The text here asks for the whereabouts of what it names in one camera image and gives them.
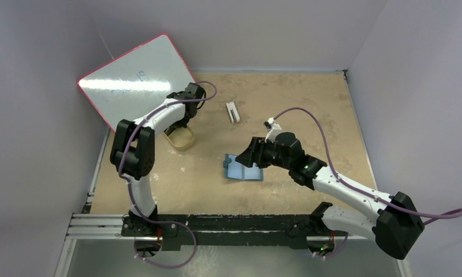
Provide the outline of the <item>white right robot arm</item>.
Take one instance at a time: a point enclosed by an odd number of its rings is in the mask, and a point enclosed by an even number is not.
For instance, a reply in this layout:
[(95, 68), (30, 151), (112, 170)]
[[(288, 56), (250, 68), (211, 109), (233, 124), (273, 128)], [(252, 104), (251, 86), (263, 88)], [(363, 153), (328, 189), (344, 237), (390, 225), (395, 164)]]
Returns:
[(245, 166), (287, 170), (298, 185), (326, 193), (352, 207), (346, 211), (333, 204), (321, 204), (313, 213), (310, 226), (319, 235), (345, 231), (373, 240), (386, 254), (397, 260), (406, 258), (424, 231), (412, 199), (405, 193), (395, 196), (366, 187), (334, 173), (326, 162), (308, 155), (291, 132), (283, 132), (273, 118), (264, 123), (266, 137), (253, 137), (235, 160)]

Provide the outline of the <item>blue card holder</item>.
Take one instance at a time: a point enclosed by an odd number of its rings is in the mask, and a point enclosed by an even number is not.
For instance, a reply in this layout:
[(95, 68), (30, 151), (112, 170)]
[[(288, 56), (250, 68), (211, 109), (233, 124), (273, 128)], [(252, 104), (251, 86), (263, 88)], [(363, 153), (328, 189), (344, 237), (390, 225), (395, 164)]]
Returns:
[(256, 163), (252, 167), (246, 167), (235, 161), (236, 155), (225, 154), (223, 161), (224, 177), (238, 181), (263, 181), (263, 169)]

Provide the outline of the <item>pink framed whiteboard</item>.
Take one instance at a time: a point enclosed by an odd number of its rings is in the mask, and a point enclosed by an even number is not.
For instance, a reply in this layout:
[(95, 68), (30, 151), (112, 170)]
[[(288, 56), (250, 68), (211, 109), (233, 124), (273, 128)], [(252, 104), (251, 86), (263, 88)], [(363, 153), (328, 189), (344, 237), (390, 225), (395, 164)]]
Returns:
[(172, 92), (194, 82), (167, 34), (160, 34), (82, 77), (77, 85), (115, 130), (122, 119), (134, 120), (158, 107)]

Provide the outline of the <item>black mounting base plate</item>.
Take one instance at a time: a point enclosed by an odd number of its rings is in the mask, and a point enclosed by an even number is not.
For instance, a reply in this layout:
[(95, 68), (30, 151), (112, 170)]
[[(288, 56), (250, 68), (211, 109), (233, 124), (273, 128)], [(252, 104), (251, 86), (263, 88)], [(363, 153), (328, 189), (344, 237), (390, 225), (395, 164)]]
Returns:
[(159, 224), (134, 215), (122, 217), (122, 237), (132, 237), (137, 247), (143, 241), (163, 251), (182, 246), (287, 246), (329, 252), (334, 238), (344, 231), (331, 231), (309, 214), (285, 215), (185, 215), (160, 214)]

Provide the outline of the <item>gold oval tin tray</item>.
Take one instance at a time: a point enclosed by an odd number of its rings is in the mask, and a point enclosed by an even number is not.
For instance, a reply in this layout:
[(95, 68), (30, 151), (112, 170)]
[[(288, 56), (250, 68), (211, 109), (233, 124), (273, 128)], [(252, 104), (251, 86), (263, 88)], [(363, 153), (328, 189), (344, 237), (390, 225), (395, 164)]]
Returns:
[(189, 126), (170, 127), (163, 134), (169, 144), (177, 151), (185, 151), (195, 142), (195, 134)]

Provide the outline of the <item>white whiteboard eraser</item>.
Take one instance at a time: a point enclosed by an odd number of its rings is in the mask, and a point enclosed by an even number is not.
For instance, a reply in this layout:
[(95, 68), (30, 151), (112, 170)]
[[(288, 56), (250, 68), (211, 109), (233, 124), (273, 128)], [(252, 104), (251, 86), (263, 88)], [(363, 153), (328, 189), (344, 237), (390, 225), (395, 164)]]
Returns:
[(228, 103), (225, 104), (225, 106), (226, 106), (226, 109), (228, 111), (231, 123), (240, 122), (240, 115), (239, 115), (239, 113), (237, 111), (237, 107), (236, 107), (235, 103), (234, 102), (228, 102)]

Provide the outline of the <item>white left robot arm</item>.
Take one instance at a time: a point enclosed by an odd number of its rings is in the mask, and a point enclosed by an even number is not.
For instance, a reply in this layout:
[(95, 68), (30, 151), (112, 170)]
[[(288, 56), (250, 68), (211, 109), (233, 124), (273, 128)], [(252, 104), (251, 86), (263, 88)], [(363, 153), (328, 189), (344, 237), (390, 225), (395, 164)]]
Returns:
[(117, 124), (110, 162), (128, 187), (129, 214), (137, 217), (136, 229), (145, 236), (158, 230), (157, 205), (151, 195), (149, 174), (155, 163), (155, 140), (185, 129), (203, 103), (210, 99), (200, 82), (189, 83), (180, 92), (172, 92), (158, 107), (133, 121)]

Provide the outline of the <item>aluminium frame rail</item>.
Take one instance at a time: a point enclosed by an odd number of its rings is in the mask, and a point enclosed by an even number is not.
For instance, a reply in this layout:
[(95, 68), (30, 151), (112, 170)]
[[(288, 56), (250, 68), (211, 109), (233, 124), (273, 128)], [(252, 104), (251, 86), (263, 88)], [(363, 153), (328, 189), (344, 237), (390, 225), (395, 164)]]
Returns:
[(136, 239), (155, 240), (156, 235), (123, 237), (122, 215), (74, 214), (66, 233), (67, 239)]

